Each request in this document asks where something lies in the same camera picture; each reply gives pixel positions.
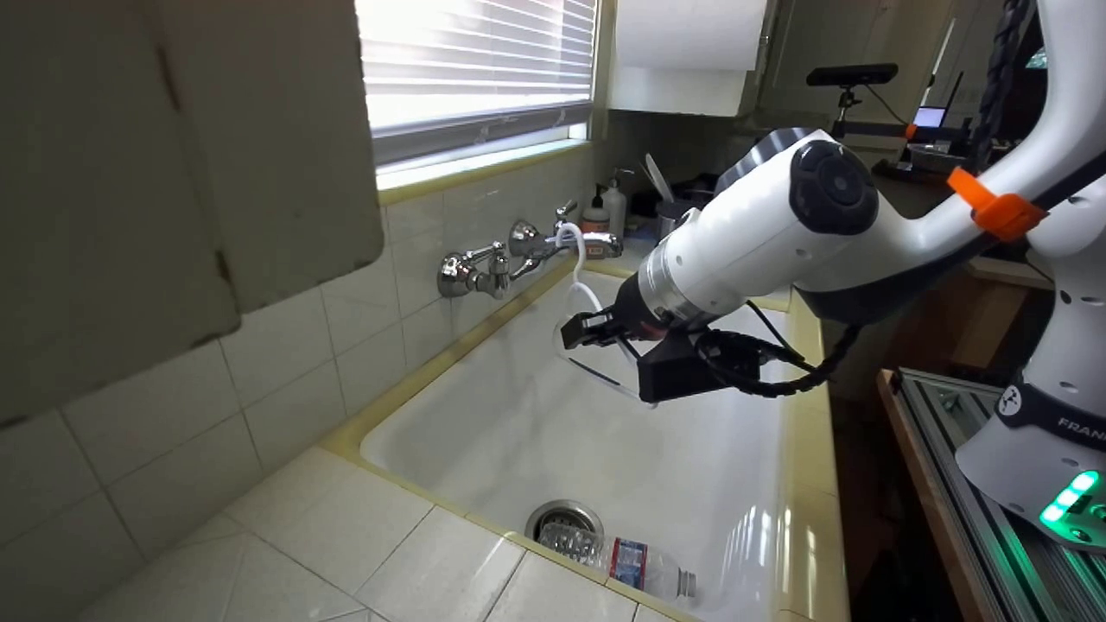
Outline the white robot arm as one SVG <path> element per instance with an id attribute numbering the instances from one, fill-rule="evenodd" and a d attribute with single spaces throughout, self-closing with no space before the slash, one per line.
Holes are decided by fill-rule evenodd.
<path id="1" fill-rule="evenodd" d="M 997 244 L 1046 263 L 1054 308 L 985 426 L 955 450 L 974 491 L 1043 535 L 1097 550 L 1106 481 L 1106 0 L 1037 0 L 1046 94 L 1028 138 L 991 166 L 946 174 L 918 219 L 894 211 L 834 136 L 780 128 L 726 170 L 717 196 L 660 240 L 566 345 L 645 339 L 641 393 L 669 401 L 718 388 L 770 399 L 770 341 L 718 323 L 770 290 L 795 290 L 864 328 Z"/>

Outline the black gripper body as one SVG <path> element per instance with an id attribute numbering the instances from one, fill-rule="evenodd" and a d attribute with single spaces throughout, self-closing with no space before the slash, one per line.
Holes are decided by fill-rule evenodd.
<path id="1" fill-rule="evenodd" d="M 757 339 L 660 323 L 651 315 L 637 279 L 620 289 L 604 317 L 608 341 L 651 341 L 651 353 L 637 358 L 641 399 L 645 406 L 724 388 L 752 391 L 760 385 L 764 345 Z"/>

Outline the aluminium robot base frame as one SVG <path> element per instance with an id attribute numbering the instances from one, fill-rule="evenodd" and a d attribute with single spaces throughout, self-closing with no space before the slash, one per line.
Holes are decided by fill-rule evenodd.
<path id="1" fill-rule="evenodd" d="M 997 408 L 991 385 L 894 368 L 878 399 L 964 622 L 1106 622 L 1106 556 L 1046 540 L 955 465 Z"/>

